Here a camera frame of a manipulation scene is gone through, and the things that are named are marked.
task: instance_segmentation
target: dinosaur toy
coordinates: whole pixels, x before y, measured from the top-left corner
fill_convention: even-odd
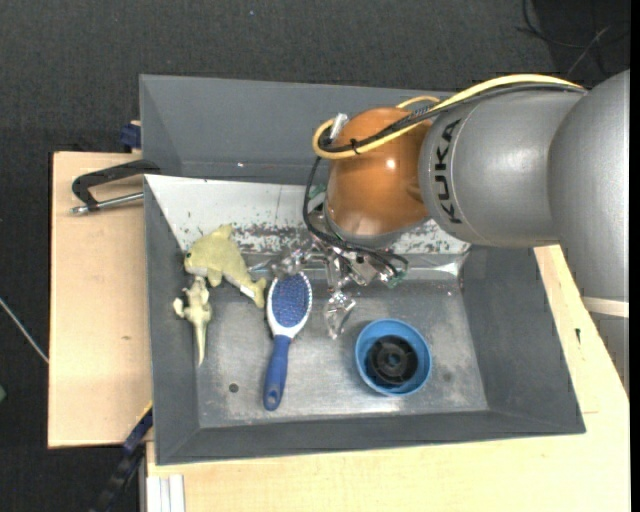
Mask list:
[[[205,356],[207,325],[211,321],[211,306],[207,280],[212,287],[220,285],[224,277],[242,293],[253,299],[256,306],[264,307],[266,279],[254,282],[242,259],[238,246],[231,240],[233,228],[220,226],[213,233],[196,240],[184,257],[184,268],[195,276],[191,288],[184,288],[188,306],[182,299],[173,301],[173,309],[180,318],[193,324],[198,345],[198,366]]]
[[[207,325],[211,321],[211,305],[209,304],[209,290],[204,277],[196,276],[191,288],[182,290],[187,296],[188,306],[185,308],[182,299],[173,301],[173,309],[180,318],[193,324],[194,335],[198,345],[198,366],[204,360]]]

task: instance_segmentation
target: metal tray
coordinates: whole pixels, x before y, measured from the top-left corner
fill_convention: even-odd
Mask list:
[[[207,358],[197,367],[191,326],[171,307],[189,283],[181,268],[184,251],[224,223],[234,225],[234,237],[249,264],[301,243],[307,236],[300,218],[303,192],[291,183],[304,181],[296,173],[308,170],[307,150],[280,159],[275,153],[268,155],[272,160],[259,158],[262,144],[275,141],[265,142],[256,134],[268,130],[267,120],[282,110],[291,112],[290,102],[284,105],[291,97],[287,91],[294,91],[293,97],[328,95],[330,109],[341,97],[348,105],[352,89],[358,89],[361,106],[367,99],[370,105],[382,97],[393,103],[407,94],[217,79],[143,80],[143,114],[153,112],[149,118],[143,115],[145,158],[163,159],[161,166],[175,175],[197,176],[208,169],[215,178],[145,178],[159,464],[584,431],[533,253],[470,249],[432,222],[397,243],[396,250],[412,263],[398,287],[390,290],[378,284],[352,290],[358,293],[358,306],[337,340],[327,336],[320,311],[323,297],[328,298],[323,270],[309,269],[314,309],[291,347],[287,387],[277,411],[268,413],[261,403],[272,348],[264,311],[231,285],[211,291],[214,319]],[[225,101],[216,103],[216,109],[210,98]],[[228,108],[240,103],[247,114],[234,123],[263,128],[242,143],[225,138]],[[299,110],[291,126],[286,116],[278,117],[285,125],[283,132],[297,134],[301,124],[311,131],[335,112],[324,112],[314,103],[293,104]],[[202,111],[207,111],[206,122],[196,113]],[[191,124],[189,115],[194,116]],[[158,126],[157,119],[166,122]],[[231,145],[224,159],[218,160],[213,150],[189,156],[193,148],[204,147],[200,141],[214,126],[217,139]],[[166,146],[158,152],[149,133],[163,131],[173,142],[169,150]],[[178,140],[189,143],[180,145]],[[240,174],[230,175],[231,170]],[[427,339],[433,368],[427,384],[414,395],[379,395],[358,375],[355,339],[368,322],[381,317],[405,320]]]

